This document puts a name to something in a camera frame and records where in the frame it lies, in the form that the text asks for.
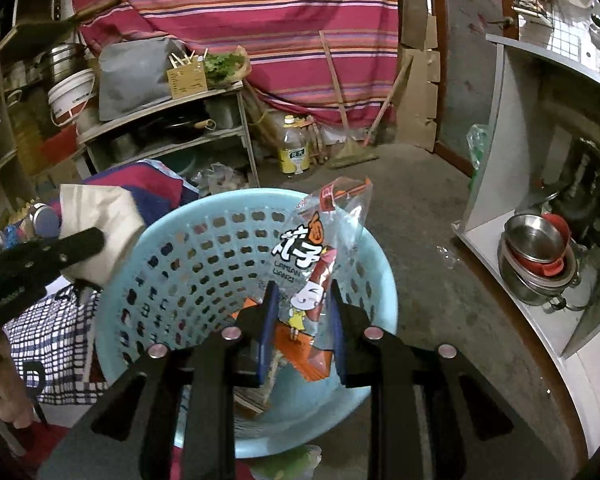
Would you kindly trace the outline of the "person's hand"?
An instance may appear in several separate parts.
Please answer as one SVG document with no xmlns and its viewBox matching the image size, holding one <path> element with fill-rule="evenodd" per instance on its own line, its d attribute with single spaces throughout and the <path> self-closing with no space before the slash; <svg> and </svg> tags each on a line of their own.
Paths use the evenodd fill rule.
<svg viewBox="0 0 600 480">
<path fill-rule="evenodd" d="M 28 428 L 33 422 L 32 404 L 4 332 L 0 332 L 0 419 L 16 429 Z"/>
</svg>

